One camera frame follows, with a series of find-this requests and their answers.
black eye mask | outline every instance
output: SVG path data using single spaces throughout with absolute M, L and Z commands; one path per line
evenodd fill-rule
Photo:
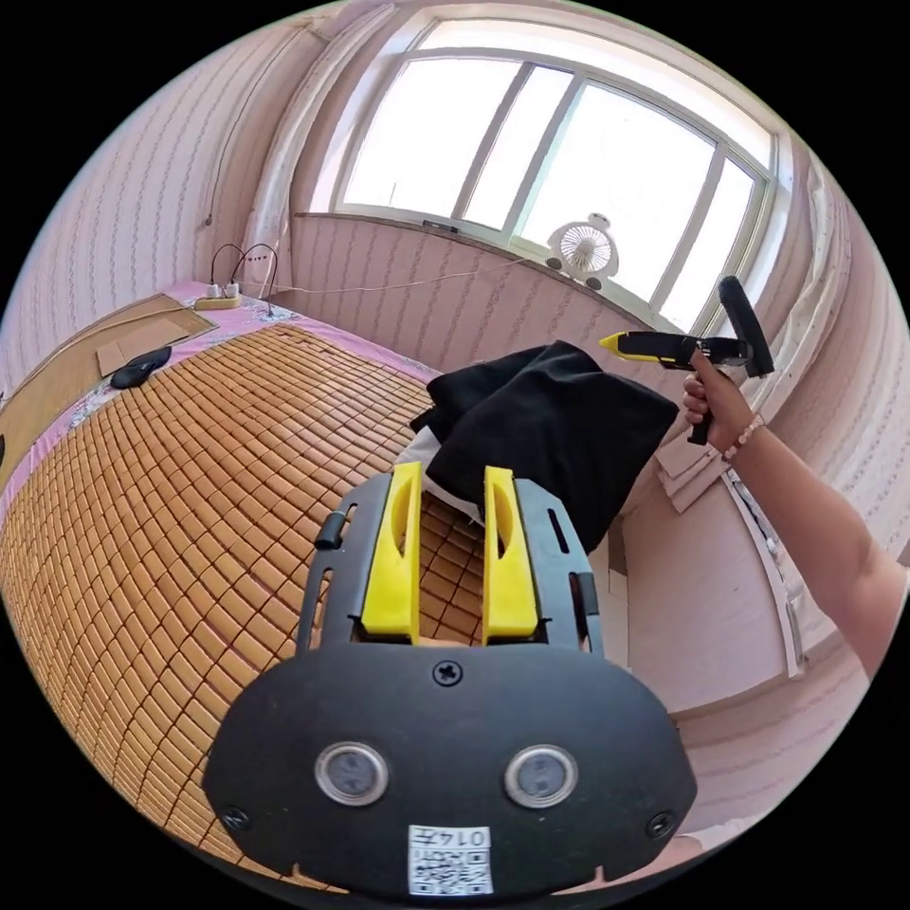
M 163 367 L 171 359 L 171 348 L 158 348 L 134 357 L 111 376 L 112 389 L 135 389 L 145 382 L 154 370 Z

black cloth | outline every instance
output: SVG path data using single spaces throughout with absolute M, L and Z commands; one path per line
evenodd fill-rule
M 129 363 L 124 364 L 111 376 L 112 389 L 134 389 L 141 386 L 153 370 L 163 367 L 171 359 L 171 348 L 158 348 L 134 357 Z
M 562 500 L 586 553 L 679 411 L 565 341 L 438 376 L 427 391 L 433 407 L 411 423 L 440 443 L 427 476 L 482 508 L 486 467 L 509 468 Z

window pane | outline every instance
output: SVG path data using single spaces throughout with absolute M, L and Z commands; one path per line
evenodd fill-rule
M 571 81 L 572 75 L 562 70 L 539 66 L 531 73 L 483 166 L 464 215 L 468 221 L 502 228 L 540 138 Z
M 683 236 L 714 145 L 629 98 L 582 92 L 519 234 L 546 246 L 554 230 L 601 212 L 619 253 L 613 280 L 649 300 Z
M 379 105 L 346 203 L 451 215 L 519 64 L 497 60 L 413 61 Z
M 724 164 L 699 238 L 661 307 L 661 315 L 684 332 L 692 328 L 723 277 L 720 271 L 737 241 L 754 183 L 753 178 L 732 161 Z
M 462 20 L 438 25 L 421 47 L 500 47 L 561 57 L 613 73 L 659 92 L 704 118 L 762 165 L 771 165 L 771 136 L 719 92 L 648 54 L 569 28 L 505 20 Z

cable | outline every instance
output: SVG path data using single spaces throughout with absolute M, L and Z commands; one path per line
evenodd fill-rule
M 485 275 L 487 272 L 495 272 L 499 268 L 509 268 L 512 265 L 519 265 L 521 263 L 530 263 L 530 259 L 515 259 L 511 263 L 500 263 L 499 265 L 491 265 L 489 268 L 480 268 L 475 272 L 453 272 L 450 275 L 437 275 L 436 278 L 427 278 L 420 282 L 408 282 L 407 284 L 386 284 L 383 287 L 340 287 L 330 291 L 312 291 L 306 287 L 292 287 L 288 284 L 278 284 L 274 283 L 274 278 L 272 284 L 269 285 L 269 294 L 272 293 L 272 290 L 277 286 L 281 291 L 300 291 L 302 294 L 348 294 L 352 291 L 394 291 L 400 290 L 407 287 L 417 287 L 420 284 L 433 284 L 435 282 L 443 282 L 449 278 L 469 278 L 472 275 Z M 241 282 L 241 284 L 253 284 L 254 282 Z
M 249 254 L 259 246 L 264 246 L 265 249 L 267 249 L 272 254 L 272 269 L 271 269 L 272 280 L 271 280 L 271 282 L 269 282 L 268 290 L 265 292 L 265 302 L 268 304 L 268 315 L 271 316 L 272 315 L 271 296 L 272 296 L 272 291 L 275 289 L 275 279 L 278 277 L 278 253 L 276 253 L 275 250 L 271 246 L 269 246 L 268 244 L 253 244 L 253 246 L 251 246 L 244 253 L 241 261 L 234 266 L 234 271 L 230 276 L 230 283 L 234 284 L 237 281 L 237 272 L 239 271 L 240 266 L 246 261 L 246 258 L 249 256 Z M 252 284 L 253 282 L 242 282 L 242 283 L 243 284 Z
M 275 53 L 272 54 L 271 59 L 263 67 L 263 71 L 256 78 L 256 81 L 253 83 L 252 88 L 250 88 L 249 92 L 247 93 L 244 103 L 241 105 L 240 110 L 237 112 L 237 117 L 234 118 L 234 122 L 231 125 L 230 130 L 227 133 L 227 138 L 225 139 L 225 144 L 221 147 L 221 154 L 218 157 L 218 167 L 215 169 L 215 181 L 211 185 L 211 201 L 209 204 L 209 215 L 207 216 L 206 222 L 205 222 L 207 228 L 211 227 L 211 222 L 212 222 L 212 219 L 214 218 L 215 195 L 218 192 L 218 183 L 221 180 L 221 169 L 224 166 L 225 155 L 228 153 L 228 146 L 230 145 L 231 137 L 234 135 L 234 130 L 236 130 L 237 127 L 240 125 L 241 117 L 244 115 L 246 106 L 252 100 L 252 97 L 255 94 L 256 89 L 259 88 L 259 83 L 265 78 L 265 74 L 269 71 L 269 69 L 272 68 L 272 65 L 278 60 L 279 57 L 281 57 L 281 55 L 284 53 L 284 51 L 288 47 L 290 47 L 291 42 L 293 42 L 297 38 L 298 34 L 299 33 L 296 30 L 293 31 L 290 34 L 290 36 L 288 37 L 287 41 L 285 41 L 281 45 L 281 47 L 279 47 L 278 50 L 276 50 Z
M 231 249 L 236 249 L 237 252 L 240 253 L 240 262 L 242 262 L 242 261 L 246 258 L 246 254 L 245 254 L 245 253 L 243 252 L 243 250 L 240 249 L 236 244 L 221 244 L 221 245 L 215 250 L 215 255 L 211 257 L 211 275 L 210 275 L 210 277 L 209 277 L 209 284 L 215 284 L 215 260 L 218 259 L 218 254 L 219 254 L 223 249 L 228 249 L 228 247 L 231 247 Z M 238 265 L 239 265 L 239 263 L 238 263 L 237 265 L 234 266 L 234 271 L 235 271 L 235 272 L 237 271 Z
M 234 246 L 235 249 L 240 249 L 238 246 L 235 246 L 234 244 L 225 244 L 225 246 Z M 231 277 L 230 277 L 231 283 L 234 282 L 234 278 L 236 276 L 237 270 L 240 268 L 240 266 L 245 261 L 246 256 L 252 250 L 256 249 L 257 246 L 264 246 L 266 249 L 271 251 L 272 255 L 275 258 L 272 280 L 268 285 L 268 296 L 269 297 L 271 297 L 271 295 L 276 287 L 278 287 L 278 289 L 281 291 L 300 291 L 302 294 L 349 294 L 352 291 L 393 291 L 393 290 L 400 290 L 400 289 L 404 289 L 404 288 L 408 288 L 408 287 L 417 287 L 421 284 L 433 284 L 435 282 L 443 282 L 443 281 L 447 281 L 450 278 L 469 278 L 472 275 L 485 275 L 488 272 L 495 272 L 497 269 L 500 269 L 500 268 L 510 268 L 512 265 L 520 265 L 521 263 L 530 263 L 533 261 L 530 259 L 515 259 L 511 263 L 499 263 L 498 265 L 491 265 L 489 268 L 478 269 L 475 272 L 453 272 L 449 275 L 437 275 L 435 278 L 427 278 L 420 282 L 409 282 L 407 284 L 387 284 L 384 287 L 343 287 L 343 288 L 338 288 L 336 290 L 330 290 L 330 291 L 312 291 L 306 287 L 293 287 L 291 285 L 284 285 L 284 284 L 276 285 L 275 277 L 278 272 L 278 255 L 276 254 L 275 250 L 272 249 L 272 247 L 269 246 L 268 244 L 254 244 L 253 246 L 251 246 L 249 248 L 249 250 L 247 250 L 243 254 L 243 259 L 241 259 L 240 262 L 237 263 L 237 265 L 234 267 L 234 274 L 231 275 Z M 221 252 L 221 249 L 219 249 L 215 253 L 216 256 L 218 255 L 218 252 Z M 253 283 L 255 283 L 255 282 L 240 282 L 240 284 L 253 284 Z M 267 300 L 266 303 L 268 304 L 269 316 L 271 316 L 272 315 L 272 302 L 271 302 L 271 300 Z M 163 316 L 169 312 L 171 312 L 171 311 L 170 310 L 161 310 L 158 313 L 147 313 L 144 316 L 133 316 L 128 319 L 121 319 L 120 321 L 112 322 L 109 325 L 101 325 L 101 326 L 97 326 L 94 329 L 89 329 L 88 331 L 78 335 L 77 337 L 71 338 L 69 341 L 67 341 L 65 343 L 65 345 L 63 345 L 62 347 L 60 347 L 56 351 L 54 351 L 53 354 L 51 354 L 43 363 L 39 364 L 39 366 L 36 367 L 23 380 L 23 382 L 20 384 L 20 388 L 22 386 L 24 386 L 35 374 L 39 373 L 48 363 L 50 363 L 51 360 L 53 360 L 58 355 L 62 354 L 65 350 L 72 347 L 74 344 L 78 343 L 79 341 L 84 341 L 86 338 L 90 338 L 94 335 L 97 335 L 100 332 L 106 332 L 108 329 L 115 329 L 121 325 L 129 325 L 132 322 L 140 322 L 143 319 L 151 319 L 152 317 L 155 317 L 155 316 Z

label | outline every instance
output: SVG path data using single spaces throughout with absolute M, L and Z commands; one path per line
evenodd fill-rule
M 427 897 L 492 894 L 490 829 L 410 825 L 408 888 Z

